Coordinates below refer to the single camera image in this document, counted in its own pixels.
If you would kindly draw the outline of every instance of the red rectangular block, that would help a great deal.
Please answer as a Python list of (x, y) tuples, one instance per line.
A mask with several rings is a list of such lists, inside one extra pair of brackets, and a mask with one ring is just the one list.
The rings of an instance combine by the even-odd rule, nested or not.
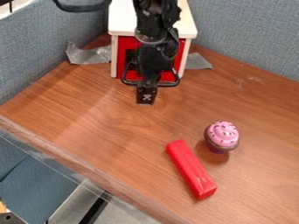
[(206, 173), (184, 140), (177, 140), (166, 146), (166, 151), (180, 170), (196, 198), (201, 200), (215, 193), (217, 186)]

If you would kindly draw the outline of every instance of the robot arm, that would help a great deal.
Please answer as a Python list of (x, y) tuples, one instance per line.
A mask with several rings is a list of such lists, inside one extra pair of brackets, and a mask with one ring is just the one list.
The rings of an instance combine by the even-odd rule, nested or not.
[[(70, 5), (69, 0), (53, 0), (61, 10), (70, 12), (97, 11), (106, 9), (112, 0), (84, 0), (89, 5)], [(181, 9), (177, 0), (133, 0), (137, 25), (135, 36), (142, 43), (122, 74), (122, 82), (136, 86), (136, 101), (153, 104), (158, 87), (175, 87), (179, 84), (177, 71), (173, 67), (179, 48), (178, 32), (173, 25), (179, 20)], [(129, 67), (135, 65), (142, 76), (140, 81), (127, 80)], [(171, 71), (173, 82), (160, 82), (161, 72)]]

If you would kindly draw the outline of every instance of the red box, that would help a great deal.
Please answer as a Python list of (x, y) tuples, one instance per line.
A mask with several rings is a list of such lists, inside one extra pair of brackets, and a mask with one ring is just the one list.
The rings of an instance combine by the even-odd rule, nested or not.
[[(184, 42), (185, 39), (180, 39), (180, 47), (177, 52), (177, 56), (175, 58), (174, 67), (179, 71), (181, 60), (184, 51)], [(117, 53), (117, 75), (116, 77), (120, 79), (122, 77), (122, 73), (126, 67), (126, 55), (127, 50), (135, 50), (139, 48), (142, 43), (138, 41), (135, 37), (124, 37), (120, 36), (118, 38), (118, 53)], [(127, 73), (127, 79), (131, 81), (139, 81), (142, 77), (139, 76), (138, 72), (135, 70), (129, 70)], [(161, 81), (174, 81), (172, 72), (161, 72)]]

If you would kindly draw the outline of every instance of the cubicle wall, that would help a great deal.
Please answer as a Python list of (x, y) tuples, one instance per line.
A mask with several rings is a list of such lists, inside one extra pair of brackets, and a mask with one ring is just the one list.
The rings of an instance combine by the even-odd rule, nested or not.
[(194, 43), (299, 80), (299, 1), (188, 0)]
[(83, 46), (102, 34), (107, 14), (67, 13), (52, 0), (34, 0), (0, 19), (0, 104), (64, 60), (67, 41)]

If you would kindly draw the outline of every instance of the gray fabric panel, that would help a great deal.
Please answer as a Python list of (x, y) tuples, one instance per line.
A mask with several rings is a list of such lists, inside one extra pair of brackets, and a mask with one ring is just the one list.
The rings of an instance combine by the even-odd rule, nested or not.
[(40, 151), (33, 149), (31, 146), (20, 142), (15, 137), (13, 137), (9, 133), (6, 133), (2, 130), (0, 130), (0, 141), (6, 142), (5, 145), (7, 145), (7, 148), (11, 149), (5, 155), (7, 157), (6, 159), (8, 159), (8, 161), (12, 160), (15, 157), (14, 153), (23, 153), (25, 155), (29, 154), (32, 157), (36, 158), (41, 163), (43, 163), (44, 165), (49, 166), (51, 169), (53, 169), (54, 172), (58, 172), (62, 176), (65, 176), (66, 179), (70, 179), (77, 184), (80, 184), (84, 180), (84, 178), (81, 175), (79, 175), (78, 173), (66, 168), (64, 165), (56, 162), (54, 159), (47, 156), (46, 154), (41, 153)]
[(27, 157), (27, 153), (16, 149), (16, 147), (0, 137), (0, 182), (15, 166)]
[(28, 157), (0, 183), (0, 196), (20, 218), (30, 224), (42, 224), (76, 186), (35, 158)]
[(106, 22), (106, 11), (68, 13), (50, 0), (0, 20), (0, 104), (64, 60), (68, 40), (83, 46)]
[(188, 0), (194, 43), (299, 80), (299, 1)]

